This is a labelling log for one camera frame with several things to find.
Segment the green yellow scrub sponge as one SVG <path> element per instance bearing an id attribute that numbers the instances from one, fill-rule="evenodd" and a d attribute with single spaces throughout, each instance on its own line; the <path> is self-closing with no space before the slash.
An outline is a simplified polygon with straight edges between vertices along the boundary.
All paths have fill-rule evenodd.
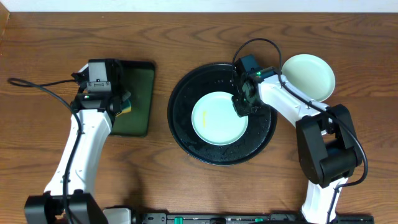
<path id="1" fill-rule="evenodd" d="M 125 100 L 121 104 L 121 112 L 120 114 L 129 113 L 131 111 L 131 102 L 130 100 Z"/>

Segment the mint plate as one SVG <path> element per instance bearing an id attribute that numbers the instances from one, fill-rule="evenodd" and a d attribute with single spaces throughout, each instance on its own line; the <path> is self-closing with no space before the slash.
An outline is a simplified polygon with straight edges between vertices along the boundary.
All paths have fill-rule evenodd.
<path id="1" fill-rule="evenodd" d="M 336 85 L 332 68 L 316 55 L 294 55 L 283 64 L 282 74 L 293 86 L 319 102 L 328 99 Z"/>
<path id="2" fill-rule="evenodd" d="M 196 134 L 205 142 L 225 146 L 240 139 L 249 124 L 234 109 L 232 94 L 215 91 L 201 97 L 193 107 L 191 121 Z"/>

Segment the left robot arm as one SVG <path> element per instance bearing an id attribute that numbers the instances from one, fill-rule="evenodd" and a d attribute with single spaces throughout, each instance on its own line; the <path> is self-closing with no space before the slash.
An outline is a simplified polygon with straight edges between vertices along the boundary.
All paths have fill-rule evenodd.
<path id="1" fill-rule="evenodd" d="M 130 112 L 130 92 L 122 84 L 118 59 L 91 59 L 73 78 L 79 84 L 62 158 L 42 195 L 24 206 L 28 223 L 108 223 L 94 200 L 101 152 L 117 116 Z"/>

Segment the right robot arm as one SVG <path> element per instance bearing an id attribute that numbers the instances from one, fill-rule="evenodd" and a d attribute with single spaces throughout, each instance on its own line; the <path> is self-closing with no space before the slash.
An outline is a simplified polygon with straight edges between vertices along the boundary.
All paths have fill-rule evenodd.
<path id="1" fill-rule="evenodd" d="M 233 67 L 232 78 L 238 91 L 233 104 L 239 116 L 268 106 L 295 127 L 299 163 L 308 179 L 301 208 L 304 219 L 309 223 L 335 221 L 341 189 L 351 186 L 348 178 L 355 168 L 368 168 L 348 109 L 314 100 L 274 67 Z"/>

